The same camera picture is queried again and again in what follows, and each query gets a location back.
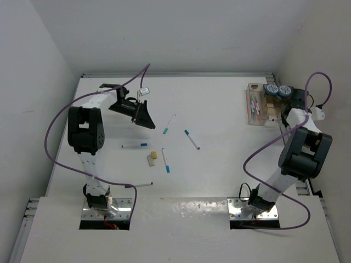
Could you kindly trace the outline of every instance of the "white table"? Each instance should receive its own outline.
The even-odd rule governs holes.
[[[95,91],[102,83],[126,78],[82,78],[76,97]],[[311,222],[292,231],[230,230],[227,197],[237,196],[242,182],[257,182],[242,171],[254,150],[280,134],[274,124],[247,124],[245,90],[263,77],[149,77],[145,97],[155,130],[131,123],[115,112],[104,115],[102,152],[105,178],[116,182],[153,182],[138,189],[129,231],[79,230],[84,176],[54,167],[47,197],[40,200],[21,262],[338,262],[317,197],[288,194],[305,203]],[[127,88],[134,96],[139,82]],[[81,105],[86,100],[76,103]],[[166,135],[162,132],[177,114]],[[201,149],[189,141],[191,132]],[[58,161],[81,169],[65,130]],[[122,149],[129,142],[148,147]],[[161,148],[166,149],[171,172],[166,173]],[[282,142],[259,154],[248,169],[261,178],[275,171]],[[146,155],[157,151],[154,167]],[[115,197],[132,197],[133,190],[111,187]],[[305,220],[304,209],[280,198],[281,226]]]

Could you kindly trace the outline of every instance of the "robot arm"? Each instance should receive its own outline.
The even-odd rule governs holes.
[[[304,121],[306,112],[303,93],[303,90],[295,89],[290,103],[282,113],[282,121],[286,127],[294,127]],[[321,108],[313,108],[308,114],[308,122],[289,137],[279,157],[278,169],[266,181],[280,193],[263,184],[252,190],[248,205],[254,214],[270,211],[278,197],[290,186],[297,181],[316,178],[320,173],[332,137],[322,133],[313,122],[324,119]]]
[[[68,116],[68,142],[78,153],[84,171],[94,176],[104,178],[100,170],[100,149],[105,142],[102,114],[110,109],[132,117],[137,125],[155,129],[149,116],[147,101],[139,102],[135,98],[126,98],[129,91],[120,85],[103,84],[100,94],[93,96],[80,107],[71,107]],[[109,214],[110,188],[109,185],[86,176],[87,184],[83,193],[89,207],[93,207],[102,214]]]

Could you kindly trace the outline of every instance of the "small wooden block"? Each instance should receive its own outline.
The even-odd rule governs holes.
[[[156,152],[151,152],[150,154],[152,159],[157,159],[157,153]]]
[[[150,155],[147,156],[148,162],[149,162],[149,166],[155,166],[154,160],[151,158]]]

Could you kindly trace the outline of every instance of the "plastic container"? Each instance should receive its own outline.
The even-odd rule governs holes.
[[[249,83],[246,89],[247,118],[250,125],[263,126],[268,119],[265,84]]]

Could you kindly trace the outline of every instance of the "wall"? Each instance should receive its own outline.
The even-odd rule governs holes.
[[[52,164],[44,135],[77,78],[29,0],[0,6],[0,262],[7,262],[28,199],[45,194]],[[53,153],[64,124],[52,132]]]
[[[66,61],[84,72],[276,69],[309,0],[31,0]]]
[[[325,198],[327,211],[342,262],[351,262],[351,2],[321,1],[302,26],[292,49],[280,68],[281,83],[304,88],[308,76],[324,71],[333,82],[326,119],[317,126],[333,136],[332,147],[320,175],[315,179]],[[322,103],[328,83],[316,77],[310,86],[312,96]]]

